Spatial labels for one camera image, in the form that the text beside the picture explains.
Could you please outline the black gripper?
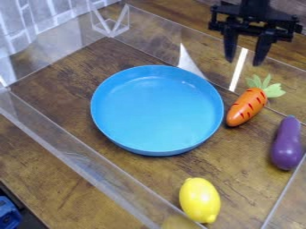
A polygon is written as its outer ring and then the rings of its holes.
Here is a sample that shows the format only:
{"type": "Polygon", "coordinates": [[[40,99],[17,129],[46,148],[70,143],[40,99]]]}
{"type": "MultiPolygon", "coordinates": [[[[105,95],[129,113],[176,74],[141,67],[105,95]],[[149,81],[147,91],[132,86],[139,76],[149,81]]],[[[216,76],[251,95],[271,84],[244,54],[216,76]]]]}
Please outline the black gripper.
{"type": "Polygon", "coordinates": [[[259,66],[271,45],[277,40],[291,41],[294,34],[302,33],[299,17],[273,9],[269,0],[240,0],[239,4],[220,0],[209,12],[208,28],[223,32],[223,50],[228,62],[235,56],[239,34],[257,37],[252,65],[259,66]]]}

